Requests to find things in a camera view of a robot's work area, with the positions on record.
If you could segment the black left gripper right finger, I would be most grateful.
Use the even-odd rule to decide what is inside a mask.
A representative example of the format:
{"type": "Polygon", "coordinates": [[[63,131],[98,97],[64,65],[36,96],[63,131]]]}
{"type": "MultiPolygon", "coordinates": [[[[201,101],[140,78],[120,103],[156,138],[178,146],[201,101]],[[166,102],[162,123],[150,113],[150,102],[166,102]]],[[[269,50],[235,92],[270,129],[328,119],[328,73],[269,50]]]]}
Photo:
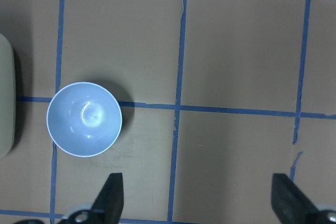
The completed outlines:
{"type": "Polygon", "coordinates": [[[280,223],[324,223],[320,211],[286,174],[274,173],[271,207],[280,223]]]}

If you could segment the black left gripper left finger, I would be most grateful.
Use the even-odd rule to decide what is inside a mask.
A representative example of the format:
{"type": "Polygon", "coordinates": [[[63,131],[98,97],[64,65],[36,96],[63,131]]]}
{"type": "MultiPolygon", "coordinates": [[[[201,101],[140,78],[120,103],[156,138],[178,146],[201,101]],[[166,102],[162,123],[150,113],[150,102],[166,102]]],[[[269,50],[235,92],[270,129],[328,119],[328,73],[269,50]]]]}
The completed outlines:
{"type": "Polygon", "coordinates": [[[119,223],[123,211],[123,176],[111,173],[91,206],[98,223],[119,223]]]}

